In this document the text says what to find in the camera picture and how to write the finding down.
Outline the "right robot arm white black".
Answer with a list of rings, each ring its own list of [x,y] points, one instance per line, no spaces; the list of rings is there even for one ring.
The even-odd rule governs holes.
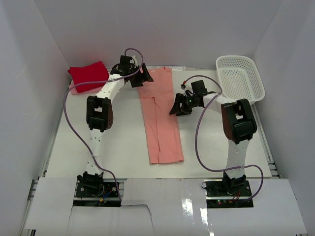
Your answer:
[[[223,172],[223,192],[234,196],[240,190],[239,182],[246,180],[247,148],[257,131],[250,103],[247,99],[235,100],[207,91],[202,80],[191,83],[191,89],[183,82],[181,88],[184,92],[175,95],[170,115],[190,115],[195,107],[203,108],[201,118],[208,108],[221,114],[223,131],[228,139],[228,158],[226,168],[219,171]]]

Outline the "white perforated plastic basket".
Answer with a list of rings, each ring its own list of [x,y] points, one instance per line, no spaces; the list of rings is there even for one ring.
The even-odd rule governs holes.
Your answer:
[[[217,78],[225,97],[247,99],[254,104],[265,97],[265,89],[252,59],[228,55],[216,60]]]

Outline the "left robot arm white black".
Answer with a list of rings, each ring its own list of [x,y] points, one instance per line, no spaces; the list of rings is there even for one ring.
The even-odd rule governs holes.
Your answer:
[[[102,138],[105,131],[113,125],[112,102],[115,96],[127,82],[136,88],[142,87],[144,82],[153,81],[144,62],[138,64],[135,56],[122,55],[120,63],[112,68],[101,90],[96,95],[87,98],[86,122],[90,131],[89,147],[92,151],[92,159],[87,162],[85,169],[88,174],[103,173],[98,159],[102,156]]]

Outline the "salmon pink t shirt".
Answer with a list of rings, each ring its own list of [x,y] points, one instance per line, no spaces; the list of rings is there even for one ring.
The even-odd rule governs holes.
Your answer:
[[[150,164],[173,164],[184,161],[178,120],[170,115],[174,104],[172,69],[149,70],[153,82],[137,89],[146,134]]]

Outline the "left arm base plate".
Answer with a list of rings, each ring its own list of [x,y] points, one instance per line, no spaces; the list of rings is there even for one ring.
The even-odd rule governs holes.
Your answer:
[[[120,207],[123,193],[120,183],[101,174],[84,172],[77,176],[73,205],[75,207]]]

